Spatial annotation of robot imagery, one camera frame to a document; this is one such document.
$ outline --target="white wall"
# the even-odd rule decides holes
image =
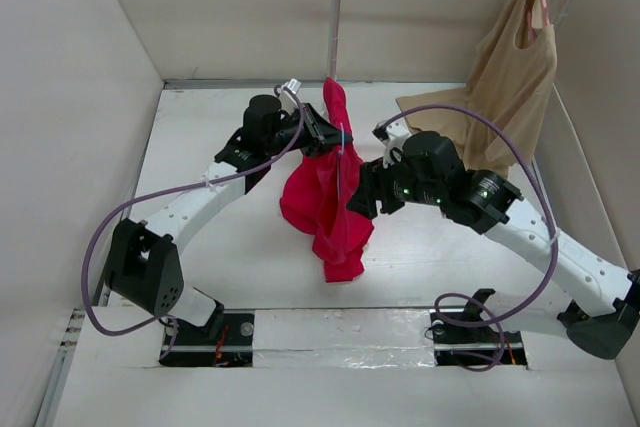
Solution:
[[[638,32],[640,0],[575,0],[557,36],[556,85],[566,113],[552,99],[538,156],[561,227],[630,270],[640,268]],[[637,329],[618,358],[637,419],[639,347]]]
[[[343,0],[338,76],[463,81],[506,0]],[[160,75],[320,79],[329,0],[120,0]]]
[[[0,0],[0,425],[30,425],[162,83],[117,0]]]

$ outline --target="beige tank top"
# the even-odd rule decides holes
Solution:
[[[533,9],[537,37],[531,41],[526,12]],[[533,160],[556,72],[553,25],[542,26],[536,0],[511,0],[478,44],[478,60],[466,87],[396,99],[400,110],[445,103],[467,107],[493,121],[527,162]],[[468,169],[506,175],[516,160],[481,122],[457,112],[431,110],[407,118],[413,130],[435,130],[453,140]]]

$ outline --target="white table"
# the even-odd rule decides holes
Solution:
[[[381,155],[382,145],[370,132],[379,120],[397,112],[397,96],[449,86],[345,87],[356,149],[364,160],[371,160]],[[137,194],[197,179],[240,125],[249,99],[264,92],[165,91]],[[304,101],[314,104],[319,104],[320,95],[318,88],[303,86],[300,92]],[[479,287],[527,294],[541,275],[507,249],[443,220],[437,209],[407,205],[376,219],[360,278],[326,284],[321,261],[311,252],[311,237],[284,221],[278,207],[284,182],[299,162],[297,153],[285,156],[249,195],[227,207],[194,238],[181,261],[185,280],[227,308],[363,309],[347,318],[285,310],[281,313],[286,322],[279,318],[279,324],[273,311],[259,313],[266,320],[256,323],[256,329],[263,329],[256,331],[256,338],[267,339],[266,347],[273,347],[269,332],[280,332],[283,346],[316,339],[309,340],[316,343],[307,351],[317,353],[317,347],[323,355],[311,357],[322,360],[279,358],[256,362],[252,369],[226,371],[168,369],[157,364],[159,326],[112,339],[97,334],[87,322],[55,425],[635,425],[615,364],[591,358],[567,340],[525,333],[529,370],[501,366],[488,374],[472,374],[433,368],[428,361],[432,346],[400,339],[371,308],[399,308],[402,313],[432,305],[442,292],[471,294]],[[512,169],[510,179],[533,199],[522,171]],[[132,217],[144,218],[169,200],[136,206]],[[548,302],[568,303],[555,285],[543,295]],[[112,295],[99,315],[114,328],[145,316],[127,305]],[[397,348],[407,342],[418,350],[406,363],[400,362],[405,368],[343,368],[348,365],[335,361],[342,355],[336,350],[339,342],[324,345],[324,335],[313,335],[334,328],[350,332],[350,348],[372,349],[380,342]],[[416,324],[416,331],[421,328]],[[385,329],[388,337],[382,340],[369,336]],[[324,355],[325,350],[331,355]],[[412,368],[414,354],[420,352],[426,360]]]

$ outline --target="clothes hanger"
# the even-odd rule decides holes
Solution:
[[[547,4],[547,0],[538,0],[540,3],[540,13],[542,15],[542,25],[547,26],[551,25],[549,21],[549,5]],[[529,32],[529,41],[533,42],[538,37],[538,33],[533,28],[533,7],[535,5],[535,1],[531,3],[531,8],[527,10],[527,31]]]

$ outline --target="robotic arm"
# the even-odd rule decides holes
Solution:
[[[224,306],[185,285],[180,254],[216,214],[247,194],[269,167],[234,180],[215,183],[229,175],[254,171],[279,154],[303,128],[291,150],[307,157],[328,153],[351,142],[296,94],[300,82],[292,79],[278,97],[258,95],[249,102],[240,127],[203,174],[208,188],[180,194],[173,202],[141,222],[124,219],[114,229],[105,265],[107,286],[155,317],[173,316],[196,327],[209,339],[219,333]]]
[[[545,219],[519,189],[494,172],[466,170],[451,140],[437,132],[411,135],[396,122],[373,133],[386,146],[384,156],[361,166],[359,188],[347,205],[350,210],[373,219],[378,201],[385,214],[406,202],[437,206],[445,218],[504,245],[546,272],[552,239]],[[582,350],[613,359],[638,323],[640,271],[630,273],[604,261],[565,233],[557,241],[552,280],[573,301],[561,312],[534,302],[501,324],[507,331],[566,335]],[[494,294],[482,289],[474,298],[496,315],[514,307],[513,299]],[[477,310],[467,304],[465,320],[480,320]]]

